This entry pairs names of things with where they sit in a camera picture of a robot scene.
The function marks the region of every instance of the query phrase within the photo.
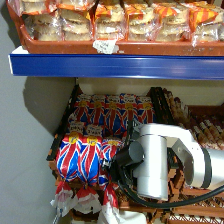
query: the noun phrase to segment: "union jack packaging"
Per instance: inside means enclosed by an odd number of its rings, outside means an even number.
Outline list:
[[[120,102],[122,116],[121,130],[122,132],[125,132],[127,130],[128,120],[138,120],[136,95],[122,93],[120,94]]]
[[[105,95],[93,95],[89,106],[89,123],[104,125]]]
[[[88,122],[88,111],[91,96],[80,94],[74,106],[74,116],[76,121]]]
[[[79,128],[75,128],[75,125],[73,123],[71,133],[64,136],[56,158],[62,181],[57,187],[55,200],[51,201],[51,205],[57,208],[58,216],[65,216],[74,207],[73,191],[68,183],[78,176],[79,154],[83,140],[83,127],[81,129],[78,124]]]
[[[138,121],[143,124],[155,123],[156,115],[151,98],[138,96],[136,100],[138,106]]]
[[[88,125],[87,135],[82,139],[80,159],[78,162],[78,177],[83,187],[74,197],[74,209],[87,214],[99,212],[101,204],[98,194],[91,188],[97,184],[99,171],[99,154],[102,143],[102,130],[98,126]]]
[[[107,95],[105,101],[105,135],[121,134],[121,103],[119,96]]]
[[[103,160],[108,162],[114,157],[114,155],[122,147],[122,141],[118,138],[108,137],[103,139],[102,147],[100,151],[100,167],[99,167],[99,187],[104,191],[104,201],[102,211],[99,215],[99,220],[106,220],[104,223],[114,224],[120,223],[121,218],[119,215],[118,200],[115,190],[118,186],[111,183],[111,176],[106,171],[102,170],[101,166]]]

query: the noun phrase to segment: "snack package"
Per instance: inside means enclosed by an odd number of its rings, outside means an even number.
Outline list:
[[[34,40],[61,41],[61,21],[57,11],[50,14],[28,16],[25,19],[28,33]]]
[[[99,172],[99,155],[102,143],[102,127],[87,125],[83,136],[78,163],[78,177],[83,187],[74,197],[73,208],[84,214],[99,212],[101,204],[99,196],[91,186],[97,184]]]
[[[95,40],[125,38],[125,16],[119,0],[100,0],[95,12]]]
[[[189,8],[192,45],[219,40],[224,10],[205,1],[182,4]]]
[[[69,186],[69,182],[78,177],[79,155],[83,140],[83,126],[76,128],[76,124],[71,122],[71,132],[66,134],[60,144],[56,162],[57,169],[62,178],[56,193],[55,199],[51,201],[51,205],[57,208],[57,215],[65,216],[70,209],[74,207],[72,199],[73,191]]]
[[[91,96],[86,94],[80,94],[77,97],[77,100],[74,105],[74,116],[76,121],[88,122],[89,119],[89,104]]]
[[[56,0],[9,0],[8,3],[18,16],[51,13],[57,9]]]
[[[89,123],[104,125],[105,95],[93,95],[89,105]]]
[[[94,0],[58,0],[60,9],[87,11],[95,5]]]
[[[138,121],[143,124],[155,123],[156,114],[150,97],[138,96],[136,98],[138,108]]]
[[[155,34],[153,8],[143,0],[125,0],[125,17],[127,21],[127,40],[148,41]]]
[[[61,9],[62,30],[65,41],[89,41],[92,39],[92,14],[88,11]]]
[[[104,201],[98,222],[103,220],[105,224],[117,224],[123,221],[119,215],[118,200],[115,193],[118,186],[111,182],[110,174],[101,168],[103,160],[110,162],[121,147],[122,141],[120,139],[108,137],[103,139],[100,151],[98,182],[100,188],[104,191]]]
[[[121,103],[119,96],[107,95],[105,100],[105,135],[120,136],[121,134]]]
[[[159,18],[160,28],[155,40],[160,42],[189,39],[188,8],[178,3],[153,3],[154,13]]]
[[[138,109],[136,103],[136,95],[134,94],[120,94],[121,102],[121,130],[125,132],[127,130],[128,120],[138,120]]]

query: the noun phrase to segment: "white wall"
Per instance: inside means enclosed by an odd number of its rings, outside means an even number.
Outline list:
[[[55,210],[49,202],[55,187],[45,158],[74,79],[13,77],[7,55],[19,41],[4,2],[0,10],[0,223],[52,223]],[[224,101],[224,81],[82,78],[80,84],[89,94],[144,95],[150,86],[162,86],[186,104]]]

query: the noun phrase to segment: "black cable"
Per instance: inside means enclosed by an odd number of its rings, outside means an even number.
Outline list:
[[[139,198],[137,196],[137,194],[135,194],[129,188],[129,186],[125,182],[124,170],[119,168],[119,173],[121,175],[122,183],[119,181],[118,185],[121,188],[121,190],[124,192],[124,194],[126,196],[130,197],[133,201],[135,201],[135,202],[137,202],[137,203],[139,203],[143,206],[150,207],[150,208],[170,209],[170,208],[175,208],[175,207],[180,207],[180,206],[185,206],[185,205],[191,205],[191,204],[198,203],[200,201],[205,201],[208,198],[214,197],[217,194],[220,194],[224,191],[224,185],[223,185],[223,186],[221,186],[221,187],[219,187],[219,188],[217,188],[213,191],[210,191],[206,194],[203,194],[201,196],[191,198],[191,199],[188,199],[188,200],[185,200],[185,201],[178,201],[178,202],[171,202],[171,203],[170,202],[168,202],[168,203],[167,202],[165,202],[165,203],[148,202],[148,201],[145,201],[145,200]]]

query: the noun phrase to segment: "store shelf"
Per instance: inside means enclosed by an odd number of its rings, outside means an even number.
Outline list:
[[[224,56],[144,56],[104,54],[9,55],[15,76],[224,80]]]

